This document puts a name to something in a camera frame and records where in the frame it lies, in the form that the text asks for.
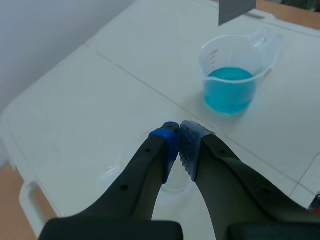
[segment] wooden floor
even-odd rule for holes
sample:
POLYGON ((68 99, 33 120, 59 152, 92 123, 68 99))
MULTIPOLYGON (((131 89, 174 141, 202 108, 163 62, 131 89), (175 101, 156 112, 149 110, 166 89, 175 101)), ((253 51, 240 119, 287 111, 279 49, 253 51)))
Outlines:
MULTIPOLYGON (((36 240, 36 236, 21 208, 19 194, 24 181, 20 174, 7 164, 0 170, 0 239, 36 240)), ((41 191, 36 193, 38 203, 47 216, 56 214, 41 191)))

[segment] clear plastic cup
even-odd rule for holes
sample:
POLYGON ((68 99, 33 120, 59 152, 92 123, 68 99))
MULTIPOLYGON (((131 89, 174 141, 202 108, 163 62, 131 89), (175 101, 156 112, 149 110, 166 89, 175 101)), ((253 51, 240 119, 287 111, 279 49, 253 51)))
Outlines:
POLYGON ((264 28, 218 36, 202 46, 198 60, 207 105, 225 114, 245 110, 259 81, 275 67, 283 42, 282 35, 264 28))

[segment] measuring cup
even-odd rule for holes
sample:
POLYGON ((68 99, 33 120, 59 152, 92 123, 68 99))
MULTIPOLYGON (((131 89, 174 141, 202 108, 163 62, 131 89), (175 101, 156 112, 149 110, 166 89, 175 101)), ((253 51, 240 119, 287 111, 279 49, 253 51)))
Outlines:
POLYGON ((207 105, 226 114, 245 110, 257 84, 275 67, 283 42, 282 35, 264 28, 218 36, 202 46, 198 60, 207 105))

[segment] white tabletop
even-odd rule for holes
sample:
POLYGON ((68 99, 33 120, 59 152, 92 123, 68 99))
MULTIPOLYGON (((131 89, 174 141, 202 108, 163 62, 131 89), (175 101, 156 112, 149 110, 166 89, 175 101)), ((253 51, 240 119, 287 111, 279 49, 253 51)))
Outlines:
MULTIPOLYGON (((200 46, 216 35, 250 33, 267 24, 244 16, 217 29, 216 11, 191 0, 140 0, 6 109, 1 138, 23 178, 40 185, 59 216, 95 202, 106 189, 101 176, 110 166, 125 166, 150 131, 183 120, 216 132, 288 196, 303 193, 301 204, 312 201, 315 189, 301 180, 319 151, 314 59, 320 49, 292 46, 316 46, 319 39, 271 25, 289 39, 277 68, 241 117, 214 115, 203 103, 200 46)), ((171 177, 180 178, 181 169, 176 162, 171 177)), ((168 201, 157 202, 154 218, 180 222, 187 240, 200 234, 212 239, 205 203, 190 186, 182 199, 161 192, 159 199, 168 201)))

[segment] screw hole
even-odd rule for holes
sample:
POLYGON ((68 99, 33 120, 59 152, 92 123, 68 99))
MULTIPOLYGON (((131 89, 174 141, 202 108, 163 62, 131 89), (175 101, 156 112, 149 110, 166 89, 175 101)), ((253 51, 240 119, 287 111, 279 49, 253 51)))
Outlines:
POLYGON ((264 193, 264 194, 271 194, 271 191, 268 189, 268 188, 262 188, 262 192, 264 193))
POLYGON ((129 189, 129 186, 128 185, 122 185, 121 187, 120 187, 120 190, 121 191, 127 191, 129 189))

